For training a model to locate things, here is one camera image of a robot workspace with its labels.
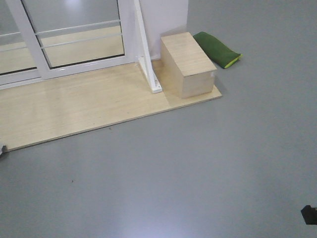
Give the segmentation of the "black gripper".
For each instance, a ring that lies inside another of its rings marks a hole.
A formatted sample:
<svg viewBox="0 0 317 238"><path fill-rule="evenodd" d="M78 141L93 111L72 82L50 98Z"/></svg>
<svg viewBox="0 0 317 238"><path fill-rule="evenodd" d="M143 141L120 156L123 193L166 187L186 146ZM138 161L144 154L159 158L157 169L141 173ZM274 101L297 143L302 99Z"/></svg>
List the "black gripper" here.
<svg viewBox="0 0 317 238"><path fill-rule="evenodd" d="M302 210L301 214L306 225L317 225L317 208L311 205L306 205Z"/></svg>

